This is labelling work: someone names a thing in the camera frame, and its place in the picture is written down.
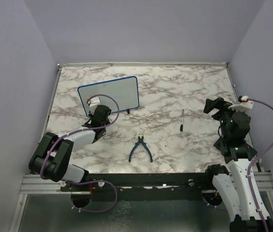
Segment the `blue framed whiteboard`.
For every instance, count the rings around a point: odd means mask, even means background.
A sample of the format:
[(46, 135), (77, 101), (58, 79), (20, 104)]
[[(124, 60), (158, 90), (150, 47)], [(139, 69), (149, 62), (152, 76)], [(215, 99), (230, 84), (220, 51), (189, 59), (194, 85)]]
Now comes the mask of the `blue framed whiteboard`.
[(100, 104), (108, 106), (112, 113), (136, 109), (140, 106), (136, 76), (79, 86), (77, 92), (86, 116), (89, 116), (86, 102), (94, 97), (99, 97)]

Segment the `white whiteboard marker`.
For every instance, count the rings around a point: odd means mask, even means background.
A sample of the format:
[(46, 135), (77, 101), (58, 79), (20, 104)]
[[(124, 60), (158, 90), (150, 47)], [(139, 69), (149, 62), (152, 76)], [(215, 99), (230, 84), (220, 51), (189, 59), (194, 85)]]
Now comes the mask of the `white whiteboard marker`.
[(184, 109), (182, 109), (182, 112), (181, 112), (180, 132), (183, 132), (183, 127), (184, 127), (184, 116), (185, 116), (185, 111), (184, 111)]

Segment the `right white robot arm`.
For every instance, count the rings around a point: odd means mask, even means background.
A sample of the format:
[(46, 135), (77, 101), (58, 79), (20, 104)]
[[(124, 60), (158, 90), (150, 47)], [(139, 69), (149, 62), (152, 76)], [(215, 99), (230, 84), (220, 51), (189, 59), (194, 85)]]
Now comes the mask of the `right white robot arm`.
[(263, 203), (257, 187), (253, 165), (260, 158), (245, 138), (251, 118), (246, 114), (254, 101), (241, 96), (239, 104), (218, 97), (206, 99), (204, 113), (219, 121), (219, 139), (214, 146), (224, 157), (226, 166), (209, 166), (204, 185), (216, 189), (230, 217), (231, 232), (273, 232), (273, 219)]

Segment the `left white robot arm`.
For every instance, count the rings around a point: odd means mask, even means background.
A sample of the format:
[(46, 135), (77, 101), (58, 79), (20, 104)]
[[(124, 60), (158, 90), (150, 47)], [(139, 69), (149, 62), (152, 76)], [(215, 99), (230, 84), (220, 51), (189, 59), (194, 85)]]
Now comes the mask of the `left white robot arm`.
[(90, 121), (79, 128), (79, 133), (72, 132), (59, 142), (60, 135), (52, 132), (44, 134), (29, 162), (29, 170), (36, 174), (43, 170), (44, 179), (70, 181), (76, 190), (85, 190), (88, 186), (88, 171), (70, 164), (71, 154), (98, 141), (106, 133), (106, 129), (101, 127), (110, 124), (110, 113), (109, 107), (98, 105)]

